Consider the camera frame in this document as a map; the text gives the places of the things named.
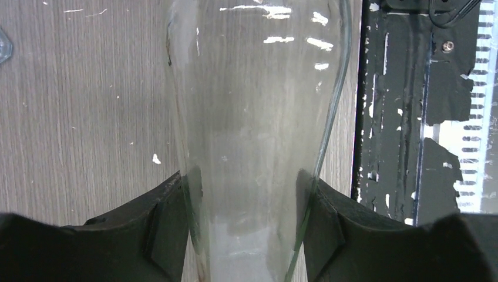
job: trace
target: transparent glass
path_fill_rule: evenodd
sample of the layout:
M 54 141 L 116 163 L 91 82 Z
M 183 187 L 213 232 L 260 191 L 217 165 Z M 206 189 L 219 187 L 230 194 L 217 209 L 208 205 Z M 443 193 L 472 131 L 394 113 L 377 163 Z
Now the transparent glass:
M 349 0 L 176 0 L 171 111 L 200 281 L 290 281 L 351 43 Z

